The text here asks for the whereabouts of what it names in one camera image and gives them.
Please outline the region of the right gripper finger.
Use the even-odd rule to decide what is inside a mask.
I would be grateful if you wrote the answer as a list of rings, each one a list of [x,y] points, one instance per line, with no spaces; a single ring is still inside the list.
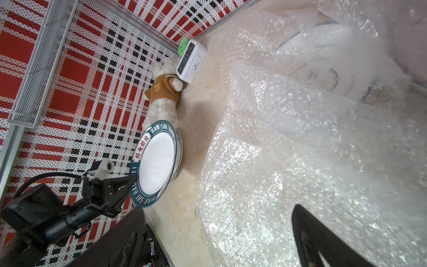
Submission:
[[[302,267],[372,267],[302,205],[295,205],[292,230]]]

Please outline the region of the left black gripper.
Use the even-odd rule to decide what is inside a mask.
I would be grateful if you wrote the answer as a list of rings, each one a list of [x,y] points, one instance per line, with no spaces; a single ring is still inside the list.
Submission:
[[[1,218],[17,233],[1,252],[1,266],[33,267],[50,245],[64,247],[69,237],[81,238],[100,215],[117,216],[130,194],[134,176],[110,179],[114,166],[113,161],[102,160],[94,162],[82,175],[49,172],[25,182],[1,211]],[[80,179],[82,198],[65,205],[46,184],[30,187],[52,177]]]

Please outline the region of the bubble wrap sheet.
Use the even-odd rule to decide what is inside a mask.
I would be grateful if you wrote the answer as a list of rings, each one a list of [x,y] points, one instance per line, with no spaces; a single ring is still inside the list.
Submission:
[[[340,24],[410,79],[389,101],[354,102],[289,76],[295,34]],[[427,264],[427,3],[317,1],[230,20],[226,110],[207,152],[197,212],[217,267],[299,267],[300,204],[376,267]]]

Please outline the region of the green rimmed plate front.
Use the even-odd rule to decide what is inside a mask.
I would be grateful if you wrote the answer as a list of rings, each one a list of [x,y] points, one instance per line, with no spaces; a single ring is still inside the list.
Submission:
[[[177,177],[182,150],[181,135],[168,121],[156,121],[146,129],[130,164],[130,175],[137,176],[130,189],[135,206],[147,208],[162,197]]]

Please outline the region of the white embossed plate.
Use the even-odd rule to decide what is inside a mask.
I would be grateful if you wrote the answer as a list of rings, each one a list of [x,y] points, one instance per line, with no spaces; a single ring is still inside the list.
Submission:
[[[276,54],[295,56],[289,76],[354,102],[375,103],[402,96],[410,79],[378,44],[340,24],[295,34]]]

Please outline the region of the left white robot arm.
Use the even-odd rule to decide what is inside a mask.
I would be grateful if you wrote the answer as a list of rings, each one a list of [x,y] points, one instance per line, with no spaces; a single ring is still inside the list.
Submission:
[[[1,252],[1,266],[34,267],[47,254],[50,245],[65,247],[70,237],[79,239],[89,232],[92,220],[97,217],[119,215],[137,176],[110,179],[114,166],[111,160],[94,162],[80,176],[82,198],[72,205],[65,205],[46,184],[32,189],[29,186],[44,178],[75,178],[75,174],[50,172],[25,182],[1,211],[1,218],[17,232]],[[137,209],[131,216],[134,222],[126,219],[119,223],[117,229],[106,234],[74,264],[78,267],[131,267],[148,253],[145,263],[153,265],[155,241],[143,210]]]

